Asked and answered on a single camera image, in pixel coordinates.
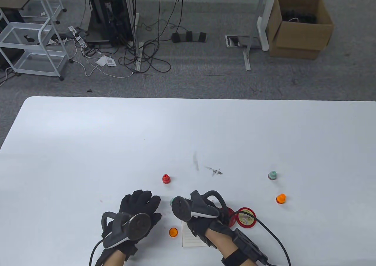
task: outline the smudge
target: smudge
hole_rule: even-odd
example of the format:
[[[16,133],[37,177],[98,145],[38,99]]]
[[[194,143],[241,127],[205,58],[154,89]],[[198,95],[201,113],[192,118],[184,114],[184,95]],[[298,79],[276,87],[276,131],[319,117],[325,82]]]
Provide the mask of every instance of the smudge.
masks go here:
[[[215,169],[213,169],[211,167],[208,167],[208,166],[205,166],[205,168],[207,168],[207,169],[209,169],[209,170],[211,170],[213,172],[212,176],[214,176],[214,175],[223,175],[223,173],[221,172],[220,168],[218,168],[218,170],[215,170]]]
[[[199,162],[197,161],[197,152],[194,152],[193,154],[193,164],[196,167],[196,170],[199,171]]]

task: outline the red lid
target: red lid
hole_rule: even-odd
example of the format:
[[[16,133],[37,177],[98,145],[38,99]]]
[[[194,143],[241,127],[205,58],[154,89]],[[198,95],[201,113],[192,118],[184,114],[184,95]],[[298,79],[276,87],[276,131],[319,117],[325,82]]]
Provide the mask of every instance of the red lid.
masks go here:
[[[171,182],[171,178],[167,174],[165,174],[162,177],[162,182],[165,183],[165,184],[168,184],[168,183]]]
[[[231,215],[234,214],[234,211],[233,211],[230,207],[228,207],[227,209],[229,210],[229,216],[230,216],[230,224],[229,224],[229,227],[232,227],[232,226],[234,226],[235,223],[236,223],[236,216],[234,215],[234,216],[231,217]]]
[[[242,207],[238,211],[248,212],[249,214],[256,217],[256,214],[254,213],[254,211],[252,209],[248,208],[248,207]],[[238,222],[238,224],[240,226],[242,226],[243,228],[252,228],[256,224],[255,219],[253,219],[251,216],[247,216],[244,213],[236,214],[235,218],[236,218],[236,221]]]

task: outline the gray carpet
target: gray carpet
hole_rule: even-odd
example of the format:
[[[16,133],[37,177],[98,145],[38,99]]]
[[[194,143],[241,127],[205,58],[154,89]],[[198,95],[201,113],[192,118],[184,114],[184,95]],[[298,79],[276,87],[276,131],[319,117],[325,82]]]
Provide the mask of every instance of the gray carpet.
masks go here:
[[[141,22],[151,24],[157,19],[158,0],[137,0]],[[174,0],[163,0],[161,18],[167,19]],[[251,54],[252,71],[244,70],[242,53],[227,49],[225,34],[247,34],[257,0],[184,0],[182,26],[193,32],[207,32],[207,43],[166,42],[161,44],[157,58],[167,60],[168,73],[150,70],[118,79],[94,71],[83,75],[77,63],[67,64],[65,81],[54,77],[21,75],[0,88],[0,144],[3,143],[23,101],[30,96],[87,97],[157,97],[157,98],[228,98],[283,100],[376,100],[376,8],[374,0],[325,0],[336,28],[328,48],[315,61],[270,58],[268,53]],[[60,16],[59,30],[79,25],[83,0],[63,0],[68,12]],[[88,24],[86,12],[83,28]],[[178,23],[180,8],[172,17]],[[173,30],[167,28],[162,39]],[[143,27],[140,39],[155,38]],[[74,53],[72,42],[68,44]],[[123,54],[120,51],[113,57]],[[85,59],[77,55],[87,70]],[[163,63],[155,67],[165,69]],[[122,66],[102,68],[103,71],[125,76]]]

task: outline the white power cable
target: white power cable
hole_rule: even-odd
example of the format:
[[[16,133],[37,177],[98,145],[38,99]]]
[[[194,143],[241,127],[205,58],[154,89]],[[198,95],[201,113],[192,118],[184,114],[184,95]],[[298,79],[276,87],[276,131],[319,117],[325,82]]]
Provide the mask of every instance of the white power cable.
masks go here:
[[[3,82],[0,83],[0,87],[4,85],[4,83],[8,80],[8,70],[11,69],[11,67],[8,67],[5,69],[5,79]]]
[[[73,58],[75,57],[75,55],[77,54],[77,46],[74,45],[74,47],[75,47],[75,53],[74,53],[74,56],[71,57],[71,59],[73,59]],[[94,72],[94,70],[96,70],[96,69],[99,70],[101,73],[103,73],[103,74],[105,74],[105,75],[107,75],[107,76],[114,77],[114,78],[128,78],[128,77],[131,77],[131,76],[133,75],[133,72],[132,72],[132,73],[131,73],[130,75],[128,75],[128,76],[118,77],[118,76],[113,76],[113,75],[111,75],[111,74],[105,73],[104,71],[102,71],[101,69],[98,68],[99,65],[94,66],[94,65],[92,65],[92,64],[88,61],[88,58],[90,58],[90,57],[88,57],[88,56],[86,56],[86,55],[84,54],[82,47],[81,47],[81,53],[82,53],[82,55],[85,57],[85,59],[86,59],[86,61],[88,62],[88,64],[90,64],[92,67],[94,67],[94,68],[91,70],[90,74],[87,74],[87,73],[86,73],[86,69],[85,69],[85,67],[83,66],[83,64],[80,63],[80,62],[78,62],[78,61],[76,61],[76,60],[73,60],[74,62],[76,62],[76,63],[78,63],[79,65],[82,66],[83,71],[84,71],[86,77],[89,77],[90,75],[92,75],[93,72]]]
[[[291,19],[288,21],[288,23],[289,23],[291,20],[294,20],[294,19],[296,19],[296,20],[299,22],[299,19],[298,19],[298,18],[291,18]]]

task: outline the power strip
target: power strip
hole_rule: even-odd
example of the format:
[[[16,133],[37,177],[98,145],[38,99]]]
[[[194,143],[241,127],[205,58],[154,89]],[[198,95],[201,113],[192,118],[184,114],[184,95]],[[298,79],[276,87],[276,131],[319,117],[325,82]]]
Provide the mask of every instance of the power strip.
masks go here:
[[[73,26],[68,27],[68,29],[72,32],[74,38],[77,40],[77,42],[81,45],[82,49],[86,49],[88,46],[86,45],[85,41],[82,39],[82,37],[79,35],[79,33],[74,29]]]

